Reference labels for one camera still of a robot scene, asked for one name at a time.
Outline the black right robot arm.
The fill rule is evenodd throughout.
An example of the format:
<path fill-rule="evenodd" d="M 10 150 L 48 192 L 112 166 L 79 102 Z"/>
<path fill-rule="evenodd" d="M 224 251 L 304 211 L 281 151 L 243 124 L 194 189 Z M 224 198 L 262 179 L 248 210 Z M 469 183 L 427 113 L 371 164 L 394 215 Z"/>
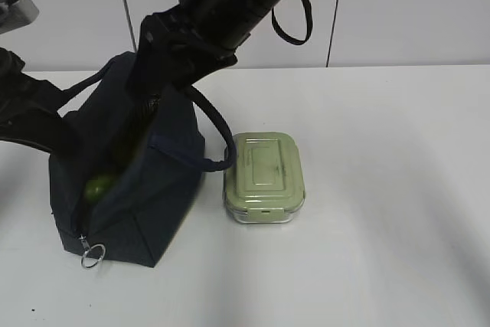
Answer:
<path fill-rule="evenodd" d="M 160 96 L 167 88 L 181 92 L 206 112 L 227 144 L 218 162 L 161 135 L 150 139 L 152 148 L 200 172 L 223 171 L 234 164 L 237 150 L 230 129 L 194 84 L 235 65 L 237 49 L 280 1 L 178 0 L 170 9 L 143 18 L 136 51 L 129 55 L 129 95 L 138 101 Z"/>

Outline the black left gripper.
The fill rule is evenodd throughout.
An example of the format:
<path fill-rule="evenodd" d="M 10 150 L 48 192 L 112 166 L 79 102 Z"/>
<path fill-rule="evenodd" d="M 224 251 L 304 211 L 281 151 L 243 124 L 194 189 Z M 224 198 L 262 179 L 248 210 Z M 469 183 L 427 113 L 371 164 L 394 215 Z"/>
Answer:
<path fill-rule="evenodd" d="M 73 155 L 81 139 L 58 114 L 64 92 L 23 72 L 25 62 L 1 49 L 1 141 L 56 155 Z"/>

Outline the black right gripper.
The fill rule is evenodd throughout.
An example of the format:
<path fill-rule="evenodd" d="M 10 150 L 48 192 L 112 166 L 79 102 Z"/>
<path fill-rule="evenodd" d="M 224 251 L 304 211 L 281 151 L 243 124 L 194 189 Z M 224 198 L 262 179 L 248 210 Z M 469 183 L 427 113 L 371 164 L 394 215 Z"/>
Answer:
<path fill-rule="evenodd" d="M 184 90 L 215 71 L 237 63 L 234 52 L 204 41 L 178 11 L 145 16 L 135 62 L 126 81 L 128 93 Z M 136 102 L 110 144 L 110 177 L 119 177 L 136 156 L 161 101 L 152 94 Z"/>

